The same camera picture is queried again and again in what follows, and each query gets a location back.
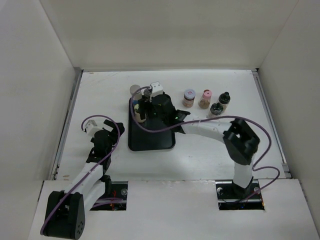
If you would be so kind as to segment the yellow cap sauce bottle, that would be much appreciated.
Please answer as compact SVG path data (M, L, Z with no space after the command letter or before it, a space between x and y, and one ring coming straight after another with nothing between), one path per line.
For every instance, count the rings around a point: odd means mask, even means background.
M140 107L139 104L134 106L134 118L138 123L144 123L147 119L145 111Z

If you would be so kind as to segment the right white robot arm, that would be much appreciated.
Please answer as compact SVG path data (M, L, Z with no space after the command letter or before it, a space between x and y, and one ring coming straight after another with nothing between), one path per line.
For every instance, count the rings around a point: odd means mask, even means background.
M251 127L240 118L231 122L202 120L189 111L176 109L169 95L163 93L137 101L136 110L143 118L155 118L164 124L153 133L171 131L184 135L198 135L223 143L229 157L234 162L232 192L238 199L249 196L253 181L253 159L260 144L259 137Z

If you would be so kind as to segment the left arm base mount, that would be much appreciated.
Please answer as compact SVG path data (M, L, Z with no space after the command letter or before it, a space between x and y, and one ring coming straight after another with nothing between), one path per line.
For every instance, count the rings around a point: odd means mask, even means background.
M91 211L125 211L127 209L128 182L112 181L106 192L94 203Z

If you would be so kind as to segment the pink cap spice bottle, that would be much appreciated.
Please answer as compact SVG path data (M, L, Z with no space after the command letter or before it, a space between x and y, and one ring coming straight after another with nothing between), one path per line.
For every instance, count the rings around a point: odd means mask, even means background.
M202 96L198 102L198 105L201 109L208 109L211 104L212 91L205 89L202 93Z

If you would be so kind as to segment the clear dome cap spice bottle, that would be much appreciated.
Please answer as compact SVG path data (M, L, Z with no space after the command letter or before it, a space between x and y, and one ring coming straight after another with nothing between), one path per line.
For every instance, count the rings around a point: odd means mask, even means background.
M151 94L152 94L152 89L151 89L151 88L145 88L145 89L143 90L143 96L144 96L146 99L150 99Z

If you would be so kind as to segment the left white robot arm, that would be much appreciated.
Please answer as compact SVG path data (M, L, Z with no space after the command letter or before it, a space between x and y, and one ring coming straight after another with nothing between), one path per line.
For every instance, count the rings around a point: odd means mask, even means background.
M81 123L81 130L91 137L93 148L81 172L67 188L50 193L40 229L42 236L78 240L85 228L86 214L97 205L99 198L105 200L112 195L106 171L125 127L107 116L103 124L112 130L99 127L92 116Z

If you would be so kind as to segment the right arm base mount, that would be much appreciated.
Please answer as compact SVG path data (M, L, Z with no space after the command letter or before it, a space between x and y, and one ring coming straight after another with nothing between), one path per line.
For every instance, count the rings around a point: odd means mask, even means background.
M221 211L265 210L258 180L253 180L248 188L240 190L232 181L216 181L218 208Z

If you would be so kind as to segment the blue label silver cap bottle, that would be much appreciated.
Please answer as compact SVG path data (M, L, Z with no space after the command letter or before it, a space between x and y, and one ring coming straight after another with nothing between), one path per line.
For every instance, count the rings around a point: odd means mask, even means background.
M139 103L139 100L141 100L143 98L143 95L141 93L140 88L141 87L137 84L134 84L129 88L130 94L133 96L132 97L132 104L134 106L137 105Z

